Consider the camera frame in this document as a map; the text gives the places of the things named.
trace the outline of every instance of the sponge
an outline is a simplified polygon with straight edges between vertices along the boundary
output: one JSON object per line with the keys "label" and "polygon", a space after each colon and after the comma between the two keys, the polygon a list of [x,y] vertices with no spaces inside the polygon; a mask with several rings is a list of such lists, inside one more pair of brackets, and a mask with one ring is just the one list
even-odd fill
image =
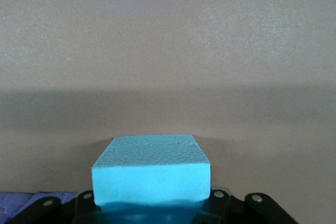
{"label": "sponge", "polygon": [[97,206],[197,202],[210,194],[210,162],[188,134],[116,137],[92,167]]}

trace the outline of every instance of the purple quilted cloth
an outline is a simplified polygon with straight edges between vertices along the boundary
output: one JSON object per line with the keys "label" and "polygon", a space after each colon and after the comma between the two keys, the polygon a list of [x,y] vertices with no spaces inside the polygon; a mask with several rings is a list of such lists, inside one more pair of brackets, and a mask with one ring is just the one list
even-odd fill
{"label": "purple quilted cloth", "polygon": [[0,224],[4,224],[33,202],[43,197],[58,197],[62,204],[72,200],[77,193],[6,193],[0,191]]}

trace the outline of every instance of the gray surface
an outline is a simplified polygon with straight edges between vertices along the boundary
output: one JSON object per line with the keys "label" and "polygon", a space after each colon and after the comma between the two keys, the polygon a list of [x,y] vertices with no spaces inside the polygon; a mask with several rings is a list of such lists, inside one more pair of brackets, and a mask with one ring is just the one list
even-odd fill
{"label": "gray surface", "polygon": [[0,19],[0,190],[84,190],[112,137],[191,133],[213,185],[335,222],[336,0],[0,0]]}

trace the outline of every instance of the block's front face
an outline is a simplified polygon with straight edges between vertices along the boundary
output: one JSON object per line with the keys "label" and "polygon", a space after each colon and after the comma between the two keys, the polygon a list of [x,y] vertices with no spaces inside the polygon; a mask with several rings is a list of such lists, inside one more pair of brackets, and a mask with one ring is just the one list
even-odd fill
{"label": "block's front face", "polygon": [[191,135],[117,137],[93,166],[92,182],[98,206],[201,201],[210,163]]}

